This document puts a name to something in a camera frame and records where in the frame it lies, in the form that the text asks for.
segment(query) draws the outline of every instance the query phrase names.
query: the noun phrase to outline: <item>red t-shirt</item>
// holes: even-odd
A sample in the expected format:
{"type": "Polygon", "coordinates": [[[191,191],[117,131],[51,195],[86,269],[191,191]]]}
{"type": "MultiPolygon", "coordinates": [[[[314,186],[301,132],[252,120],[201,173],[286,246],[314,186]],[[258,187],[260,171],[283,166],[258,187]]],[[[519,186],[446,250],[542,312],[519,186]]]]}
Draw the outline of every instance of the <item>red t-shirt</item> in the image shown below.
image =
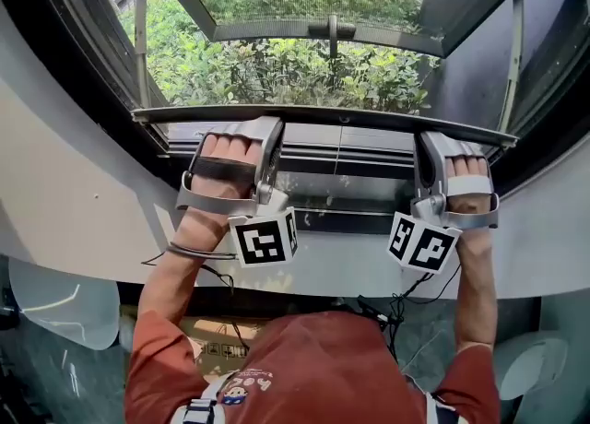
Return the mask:
{"type": "MultiPolygon", "coordinates": [[[[163,424],[207,382],[184,333],[156,312],[137,320],[125,390],[127,424],[163,424]]],[[[500,422],[491,351],[453,360],[435,395],[470,424],[500,422]]],[[[347,312],[285,316],[256,337],[242,371],[218,393],[229,424],[425,422],[376,322],[347,312]]]]}

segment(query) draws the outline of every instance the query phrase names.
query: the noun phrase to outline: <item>gray floor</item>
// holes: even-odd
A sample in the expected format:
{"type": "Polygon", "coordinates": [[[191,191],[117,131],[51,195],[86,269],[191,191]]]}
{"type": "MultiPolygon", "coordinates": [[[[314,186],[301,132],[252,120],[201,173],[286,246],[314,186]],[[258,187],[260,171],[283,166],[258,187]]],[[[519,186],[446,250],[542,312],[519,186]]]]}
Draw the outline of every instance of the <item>gray floor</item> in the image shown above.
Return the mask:
{"type": "MultiPolygon", "coordinates": [[[[6,267],[0,266],[6,284],[6,267]]],[[[500,302],[499,341],[529,328],[532,300],[500,302]]],[[[454,301],[407,303],[396,344],[399,365],[432,390],[454,354],[454,301]]],[[[58,424],[123,423],[125,352],[120,346],[93,351],[23,318],[17,329],[0,331],[3,362],[58,424]]]]}

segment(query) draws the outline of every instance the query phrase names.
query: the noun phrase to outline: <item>apriltag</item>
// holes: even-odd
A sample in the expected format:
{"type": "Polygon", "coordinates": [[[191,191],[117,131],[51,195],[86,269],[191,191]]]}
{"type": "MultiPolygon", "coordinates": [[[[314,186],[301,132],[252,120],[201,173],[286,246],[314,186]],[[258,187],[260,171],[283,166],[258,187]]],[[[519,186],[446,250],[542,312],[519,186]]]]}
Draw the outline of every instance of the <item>apriltag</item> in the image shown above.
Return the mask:
{"type": "Polygon", "coordinates": [[[387,252],[406,268],[439,275],[462,233],[396,212],[387,252]]]}
{"type": "Polygon", "coordinates": [[[297,252],[292,207],[272,216],[229,219],[231,237],[242,267],[288,264],[297,252]]]}

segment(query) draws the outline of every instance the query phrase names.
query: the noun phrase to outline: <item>person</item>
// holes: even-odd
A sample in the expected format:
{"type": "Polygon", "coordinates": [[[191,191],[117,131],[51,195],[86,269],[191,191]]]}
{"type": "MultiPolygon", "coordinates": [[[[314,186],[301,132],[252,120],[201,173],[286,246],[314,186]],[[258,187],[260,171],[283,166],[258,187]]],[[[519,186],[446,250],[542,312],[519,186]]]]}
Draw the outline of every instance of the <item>person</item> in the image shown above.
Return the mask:
{"type": "MultiPolygon", "coordinates": [[[[255,164],[261,148],[240,137],[209,135],[202,155],[255,164]]],[[[484,159],[446,162],[449,176],[488,175],[484,159]]],[[[225,198],[248,191],[246,186],[199,177],[193,178],[191,189],[225,198]]],[[[490,197],[461,195],[449,204],[455,212],[483,213],[490,210],[490,197]]],[[[189,209],[173,240],[183,247],[213,251],[227,228],[225,217],[189,209]]],[[[432,395],[423,394],[401,374],[375,321],[337,311],[289,315],[270,322],[257,335],[242,369],[213,393],[225,421],[499,422],[492,368],[497,303],[489,230],[467,230],[456,250],[461,262],[456,355],[432,395]],[[434,417],[434,405],[449,412],[434,417]]],[[[124,397],[127,424],[183,422],[178,420],[179,408],[186,416],[186,407],[208,387],[188,338],[177,326],[201,264],[166,252],[143,288],[124,397]]],[[[209,422],[222,420],[211,417],[209,422]]]]}

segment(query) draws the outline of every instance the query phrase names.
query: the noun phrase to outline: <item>bracelet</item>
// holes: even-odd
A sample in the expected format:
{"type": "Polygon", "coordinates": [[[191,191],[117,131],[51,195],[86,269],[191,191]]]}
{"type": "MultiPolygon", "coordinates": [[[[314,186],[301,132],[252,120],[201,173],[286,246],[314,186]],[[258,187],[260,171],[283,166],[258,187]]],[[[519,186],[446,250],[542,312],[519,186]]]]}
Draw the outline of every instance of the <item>bracelet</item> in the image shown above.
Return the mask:
{"type": "Polygon", "coordinates": [[[182,257],[188,258],[204,258],[209,260],[235,260],[238,258],[238,254],[236,253],[215,253],[215,252],[205,252],[205,251],[197,251],[195,249],[189,249],[187,247],[181,247],[177,243],[170,242],[170,245],[166,247],[168,252],[176,253],[181,255],[182,257]]]}

